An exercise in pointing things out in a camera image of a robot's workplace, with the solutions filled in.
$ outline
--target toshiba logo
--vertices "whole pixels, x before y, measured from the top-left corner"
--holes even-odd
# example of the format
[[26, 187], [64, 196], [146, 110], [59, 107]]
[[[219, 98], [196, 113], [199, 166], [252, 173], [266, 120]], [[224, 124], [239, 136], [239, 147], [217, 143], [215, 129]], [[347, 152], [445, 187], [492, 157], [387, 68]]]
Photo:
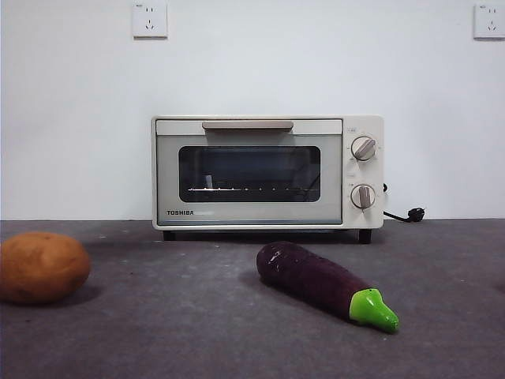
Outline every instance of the toshiba logo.
[[190, 216], [193, 215], [193, 211], [173, 211], [173, 210], [168, 210], [166, 211], [168, 216]]

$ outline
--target oven knob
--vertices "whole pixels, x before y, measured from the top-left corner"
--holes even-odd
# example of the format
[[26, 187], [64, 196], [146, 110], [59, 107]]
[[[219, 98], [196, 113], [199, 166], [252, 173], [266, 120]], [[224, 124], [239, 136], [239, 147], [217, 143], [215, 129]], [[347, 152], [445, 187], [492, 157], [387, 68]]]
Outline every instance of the oven knob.
[[370, 208], [376, 200], [376, 193], [371, 186], [363, 184], [354, 187], [353, 192], [350, 194], [350, 200], [358, 208]]
[[351, 152], [357, 160], [368, 160], [376, 153], [376, 140], [369, 137], [358, 137], [351, 146]]

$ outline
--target gray floor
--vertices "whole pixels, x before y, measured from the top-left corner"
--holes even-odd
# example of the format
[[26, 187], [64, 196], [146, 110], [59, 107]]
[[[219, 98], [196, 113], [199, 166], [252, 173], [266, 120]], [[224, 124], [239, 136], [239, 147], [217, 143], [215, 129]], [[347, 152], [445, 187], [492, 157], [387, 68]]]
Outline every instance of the gray floor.
[[[4, 222], [80, 239], [92, 274], [52, 306], [2, 304], [2, 378], [504, 378], [505, 220], [355, 232], [182, 235], [149, 222]], [[297, 242], [377, 286], [390, 336], [266, 287], [255, 257]]]

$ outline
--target oven foot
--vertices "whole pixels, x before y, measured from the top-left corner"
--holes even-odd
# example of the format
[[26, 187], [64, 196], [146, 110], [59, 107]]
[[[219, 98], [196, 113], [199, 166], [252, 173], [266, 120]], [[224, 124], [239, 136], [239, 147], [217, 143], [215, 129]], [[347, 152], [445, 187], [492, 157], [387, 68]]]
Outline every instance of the oven foot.
[[369, 244], [372, 241], [372, 229], [360, 229], [360, 243]]
[[173, 231], [163, 231], [163, 241], [175, 241], [175, 233]]

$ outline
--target eggplant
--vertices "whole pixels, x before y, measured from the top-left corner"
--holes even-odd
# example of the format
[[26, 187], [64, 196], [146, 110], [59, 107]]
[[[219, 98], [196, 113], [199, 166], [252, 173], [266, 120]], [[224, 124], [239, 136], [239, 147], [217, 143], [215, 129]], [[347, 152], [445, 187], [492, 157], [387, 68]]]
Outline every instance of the eggplant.
[[273, 242], [256, 256], [265, 283], [281, 287], [347, 321], [373, 325], [388, 333], [398, 330], [398, 317], [382, 295], [341, 265], [291, 242]]

